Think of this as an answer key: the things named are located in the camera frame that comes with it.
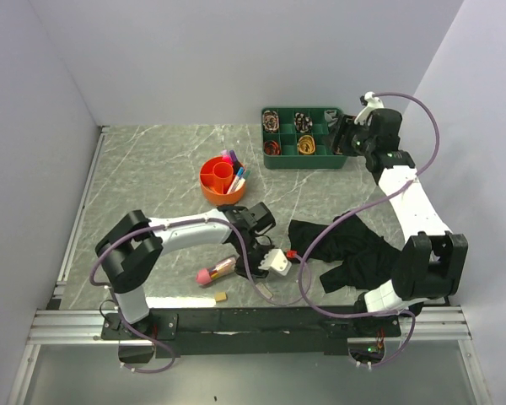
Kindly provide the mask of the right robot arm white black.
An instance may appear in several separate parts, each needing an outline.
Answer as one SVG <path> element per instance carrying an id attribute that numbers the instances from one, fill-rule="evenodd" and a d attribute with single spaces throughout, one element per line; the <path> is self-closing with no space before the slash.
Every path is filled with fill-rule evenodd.
<path id="1" fill-rule="evenodd" d="M 401 311 L 455 294 L 468 252 L 466 237 L 453 233 L 437 215 L 411 155 L 400 148 L 401 123 L 401 113 L 386 108 L 371 111 L 361 123 L 340 114 L 326 138 L 332 153 L 365 158 L 405 237 L 390 279 L 357 299 L 353 326 L 363 336 L 381 328 L 381 311 Z"/>

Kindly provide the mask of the white eraser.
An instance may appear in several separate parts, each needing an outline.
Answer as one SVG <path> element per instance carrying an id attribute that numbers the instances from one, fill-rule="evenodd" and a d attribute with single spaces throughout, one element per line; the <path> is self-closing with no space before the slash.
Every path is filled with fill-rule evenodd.
<path id="1" fill-rule="evenodd" d="M 257 283 L 256 287 L 266 299 L 272 299 L 273 293 L 264 283 Z"/>

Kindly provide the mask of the thin blue pen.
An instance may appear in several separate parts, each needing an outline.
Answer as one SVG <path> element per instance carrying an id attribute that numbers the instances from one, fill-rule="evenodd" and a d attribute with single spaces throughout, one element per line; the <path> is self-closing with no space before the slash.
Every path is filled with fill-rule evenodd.
<path id="1" fill-rule="evenodd" d="M 229 187 L 228 187 L 228 189 L 227 189 L 227 191 L 226 191 L 226 194 L 230 194 L 230 193 L 232 193 L 232 192 L 233 192 L 234 187 L 235 187 L 235 184 L 236 184 L 236 182 L 237 182 L 239 179 L 240 179 L 240 176 L 239 176 L 238 174 L 237 174 L 237 175 L 235 175 L 235 176 L 233 177 L 233 180 L 231 181 L 231 183 L 230 183 L 230 185 L 229 185 Z"/>

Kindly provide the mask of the purple cap black highlighter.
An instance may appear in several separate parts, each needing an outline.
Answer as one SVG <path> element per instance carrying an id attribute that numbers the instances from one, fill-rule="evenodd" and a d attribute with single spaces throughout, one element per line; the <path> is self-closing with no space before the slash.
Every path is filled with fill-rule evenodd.
<path id="1" fill-rule="evenodd" d="M 232 160 L 232 162 L 233 162 L 234 164 L 236 164 L 236 163 L 238 162 L 238 158 L 237 158 L 237 156 L 236 156 L 236 154 L 235 154 L 235 151 L 230 150 L 230 151 L 229 151 L 229 157 L 231 158 L 231 160 Z"/>

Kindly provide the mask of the blue white pen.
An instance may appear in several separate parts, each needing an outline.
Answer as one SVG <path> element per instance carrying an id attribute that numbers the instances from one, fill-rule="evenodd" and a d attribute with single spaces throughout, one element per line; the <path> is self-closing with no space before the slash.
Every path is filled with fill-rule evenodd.
<path id="1" fill-rule="evenodd" d="M 231 185 L 229 186 L 229 189 L 227 190 L 227 193 L 233 193 L 234 189 L 237 187 L 237 184 L 239 183 L 242 175 L 244 174 L 244 167 L 240 167 L 239 170 L 236 173 L 236 176 L 234 177 L 233 181 L 231 182 Z"/>

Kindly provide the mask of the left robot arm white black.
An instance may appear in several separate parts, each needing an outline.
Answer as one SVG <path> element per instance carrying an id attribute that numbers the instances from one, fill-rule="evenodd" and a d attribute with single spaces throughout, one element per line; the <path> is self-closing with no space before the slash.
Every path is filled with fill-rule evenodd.
<path id="1" fill-rule="evenodd" d="M 154 321 L 143 285 L 161 255 L 230 244 L 238 254 L 235 273 L 252 280 L 265 278 L 268 271 L 261 262 L 274 245 L 258 239 L 275 225 L 263 202 L 251 208 L 227 204 L 173 219 L 150 219 L 141 210 L 131 211 L 96 245 L 97 262 L 89 281 L 110 288 L 123 331 L 131 338 L 144 338 L 154 330 Z"/>

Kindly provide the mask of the green cap white pen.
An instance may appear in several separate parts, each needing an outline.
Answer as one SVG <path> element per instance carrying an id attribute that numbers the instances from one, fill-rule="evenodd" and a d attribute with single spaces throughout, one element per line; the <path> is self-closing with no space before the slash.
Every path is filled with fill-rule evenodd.
<path id="1" fill-rule="evenodd" d="M 240 177 L 240 179 L 238 180 L 238 182 L 236 183 L 236 188 L 234 189 L 236 192 L 244 186 L 248 176 L 250 175 L 250 171 L 249 170 L 246 170 L 244 172 L 244 174 Z"/>

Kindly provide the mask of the small tan eraser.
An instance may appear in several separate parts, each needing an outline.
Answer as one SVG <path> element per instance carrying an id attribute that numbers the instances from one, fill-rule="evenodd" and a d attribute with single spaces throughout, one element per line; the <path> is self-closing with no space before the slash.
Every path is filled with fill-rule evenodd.
<path id="1" fill-rule="evenodd" d="M 214 299 L 217 301 L 217 302 L 223 302 L 225 300 L 228 299 L 228 296 L 225 292 L 218 292 L 215 294 L 214 296 Z"/>

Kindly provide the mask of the orange round organizer container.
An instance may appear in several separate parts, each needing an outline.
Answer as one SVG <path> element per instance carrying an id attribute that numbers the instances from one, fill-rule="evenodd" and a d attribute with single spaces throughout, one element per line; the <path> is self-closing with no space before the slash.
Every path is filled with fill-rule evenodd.
<path id="1" fill-rule="evenodd" d="M 225 163 L 222 155 L 213 157 L 203 164 L 199 171 L 199 183 L 203 196 L 210 204 L 213 206 L 236 204 L 245 196 L 246 183 L 237 192 L 226 194 L 240 167 L 243 167 L 240 162 L 236 165 Z"/>

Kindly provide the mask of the clear pencil case pink cap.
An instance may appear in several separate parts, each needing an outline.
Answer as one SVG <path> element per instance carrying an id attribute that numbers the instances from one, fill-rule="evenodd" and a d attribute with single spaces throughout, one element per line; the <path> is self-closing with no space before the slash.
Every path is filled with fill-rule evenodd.
<path id="1" fill-rule="evenodd" d="M 196 275 L 196 282 L 201 286 L 207 286 L 213 281 L 231 274 L 234 271 L 236 262 L 236 256 L 229 256 L 212 267 L 202 268 Z"/>

